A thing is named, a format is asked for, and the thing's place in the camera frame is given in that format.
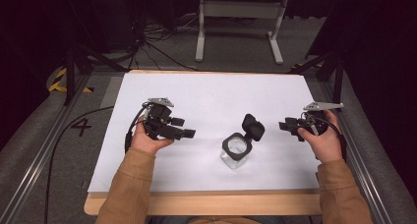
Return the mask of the wooden table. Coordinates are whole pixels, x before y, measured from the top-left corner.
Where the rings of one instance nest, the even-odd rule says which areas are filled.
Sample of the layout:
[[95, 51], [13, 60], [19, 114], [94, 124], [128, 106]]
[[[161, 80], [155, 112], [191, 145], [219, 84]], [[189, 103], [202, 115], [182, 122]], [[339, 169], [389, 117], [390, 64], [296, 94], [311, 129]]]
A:
[[[130, 73], [191, 74], [196, 72], [132, 71]], [[107, 197], [89, 191], [85, 212], [96, 215]], [[155, 192], [151, 215], [318, 215], [318, 186], [314, 189]]]

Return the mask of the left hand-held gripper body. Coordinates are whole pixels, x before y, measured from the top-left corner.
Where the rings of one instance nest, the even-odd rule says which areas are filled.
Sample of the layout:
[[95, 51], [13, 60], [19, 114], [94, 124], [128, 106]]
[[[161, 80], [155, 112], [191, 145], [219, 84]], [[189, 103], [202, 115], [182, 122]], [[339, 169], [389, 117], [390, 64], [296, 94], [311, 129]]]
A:
[[174, 130], [168, 125], [173, 103], [168, 98], [150, 98], [143, 104], [146, 108], [144, 126], [146, 133], [153, 140], [163, 137], [174, 139]]

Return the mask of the white table mat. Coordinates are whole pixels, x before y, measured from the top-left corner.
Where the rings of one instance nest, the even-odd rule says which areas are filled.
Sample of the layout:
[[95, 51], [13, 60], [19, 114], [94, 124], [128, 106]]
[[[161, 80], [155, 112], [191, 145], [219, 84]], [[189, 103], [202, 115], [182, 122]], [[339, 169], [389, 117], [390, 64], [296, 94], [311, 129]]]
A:
[[[310, 146], [280, 129], [313, 97], [301, 76], [273, 74], [129, 73], [121, 83], [89, 191], [105, 193], [125, 154], [127, 131], [143, 103], [166, 97], [173, 116], [194, 131], [156, 155], [155, 192], [314, 189], [316, 160]], [[221, 159], [221, 144], [241, 131], [245, 115], [266, 131], [237, 169]]]

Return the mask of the clear jar with black lid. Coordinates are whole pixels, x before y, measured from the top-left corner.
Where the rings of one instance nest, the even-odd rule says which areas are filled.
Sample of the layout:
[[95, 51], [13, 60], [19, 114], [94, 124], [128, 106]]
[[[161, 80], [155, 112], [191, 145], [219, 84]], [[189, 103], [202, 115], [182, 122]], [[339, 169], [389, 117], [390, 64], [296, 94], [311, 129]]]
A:
[[220, 157], [230, 169], [237, 169], [246, 162], [253, 148], [252, 141], [259, 141], [266, 130], [252, 114], [245, 115], [242, 129], [244, 135], [234, 133], [222, 142]]

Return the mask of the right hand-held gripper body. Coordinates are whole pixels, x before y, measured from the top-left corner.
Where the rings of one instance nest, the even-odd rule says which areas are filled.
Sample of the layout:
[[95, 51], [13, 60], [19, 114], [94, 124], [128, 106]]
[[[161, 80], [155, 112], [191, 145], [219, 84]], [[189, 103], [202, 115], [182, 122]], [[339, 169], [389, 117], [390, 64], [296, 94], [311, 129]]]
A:
[[340, 135], [336, 125], [327, 119], [325, 111], [343, 107], [342, 103], [312, 102], [304, 107], [301, 117], [296, 120], [296, 128], [303, 128], [315, 136], [320, 136], [331, 127]]

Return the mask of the person's left hand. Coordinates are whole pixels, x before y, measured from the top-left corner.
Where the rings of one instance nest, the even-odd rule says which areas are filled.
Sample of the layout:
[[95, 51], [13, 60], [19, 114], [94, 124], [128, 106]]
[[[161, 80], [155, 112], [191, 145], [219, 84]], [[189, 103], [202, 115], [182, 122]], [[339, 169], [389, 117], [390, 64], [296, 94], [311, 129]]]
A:
[[174, 140], [163, 139], [163, 140], [153, 140], [147, 134], [143, 123], [143, 116], [140, 116], [136, 129], [133, 133], [132, 141], [130, 148], [135, 150], [144, 151], [150, 155], [156, 155], [156, 153], [171, 144], [174, 143]]

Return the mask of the person's tan clothing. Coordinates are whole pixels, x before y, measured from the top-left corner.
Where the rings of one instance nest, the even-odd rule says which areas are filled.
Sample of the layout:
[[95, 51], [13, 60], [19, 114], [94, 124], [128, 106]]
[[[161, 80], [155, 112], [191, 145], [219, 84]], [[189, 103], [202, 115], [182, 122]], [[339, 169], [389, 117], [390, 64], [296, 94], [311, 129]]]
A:
[[242, 216], [199, 216], [192, 218], [187, 224], [262, 224]]

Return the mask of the black metal stand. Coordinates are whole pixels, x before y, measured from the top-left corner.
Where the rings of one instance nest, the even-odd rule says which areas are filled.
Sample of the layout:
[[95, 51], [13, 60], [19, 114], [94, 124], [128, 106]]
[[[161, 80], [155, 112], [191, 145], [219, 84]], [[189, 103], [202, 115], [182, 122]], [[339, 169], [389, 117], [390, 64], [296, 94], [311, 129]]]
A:
[[343, 81], [343, 60], [340, 53], [328, 52], [304, 64], [295, 64], [289, 71], [289, 74], [300, 75], [318, 64], [321, 64], [322, 66], [316, 73], [316, 79], [319, 82], [326, 82], [331, 76], [334, 76], [332, 102], [340, 103]]
[[71, 44], [68, 48], [66, 58], [67, 92], [65, 105], [69, 105], [76, 94], [75, 69], [78, 69], [82, 75], [89, 75], [92, 73], [93, 67], [89, 60], [89, 56], [92, 56], [98, 62], [110, 67], [116, 72], [128, 72], [128, 69], [120, 66], [113, 60], [110, 60], [98, 52], [95, 52], [79, 43]]

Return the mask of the aluminium rail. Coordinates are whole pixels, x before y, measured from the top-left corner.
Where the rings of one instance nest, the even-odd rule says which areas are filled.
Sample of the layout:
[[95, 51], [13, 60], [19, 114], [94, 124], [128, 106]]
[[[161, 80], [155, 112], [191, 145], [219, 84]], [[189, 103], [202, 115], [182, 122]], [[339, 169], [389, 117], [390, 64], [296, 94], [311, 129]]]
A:
[[89, 75], [78, 76], [67, 106], [64, 93], [49, 96], [0, 152], [0, 224], [15, 222], [88, 82]]
[[346, 80], [342, 80], [341, 102], [344, 108], [336, 115], [348, 143], [348, 164], [353, 168], [359, 188], [370, 205], [374, 223], [394, 224], [388, 203], [388, 188], [391, 182], [395, 182], [396, 173]]

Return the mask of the person's right hand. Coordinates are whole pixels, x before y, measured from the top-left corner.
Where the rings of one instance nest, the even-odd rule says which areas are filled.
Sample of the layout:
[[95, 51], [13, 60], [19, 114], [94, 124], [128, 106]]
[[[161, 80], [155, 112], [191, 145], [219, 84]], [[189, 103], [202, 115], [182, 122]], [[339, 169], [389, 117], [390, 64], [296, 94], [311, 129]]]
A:
[[336, 116], [329, 110], [325, 111], [327, 120], [335, 126], [335, 129], [328, 129], [319, 136], [315, 136], [303, 128], [298, 129], [299, 135], [307, 141], [315, 156], [322, 162], [327, 163], [343, 158], [341, 144], [338, 138], [339, 126]]

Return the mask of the white metal stand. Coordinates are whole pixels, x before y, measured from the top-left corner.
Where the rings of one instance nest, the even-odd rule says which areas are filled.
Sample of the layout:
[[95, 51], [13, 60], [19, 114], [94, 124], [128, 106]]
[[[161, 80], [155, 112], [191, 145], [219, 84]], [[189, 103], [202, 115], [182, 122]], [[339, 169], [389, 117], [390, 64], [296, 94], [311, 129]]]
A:
[[284, 18], [287, 2], [288, 0], [280, 0], [277, 3], [200, 0], [199, 34], [195, 60], [197, 62], [204, 60], [206, 17], [274, 19], [275, 25], [273, 30], [268, 32], [268, 41], [275, 63], [282, 65], [283, 57], [278, 46], [277, 36]]

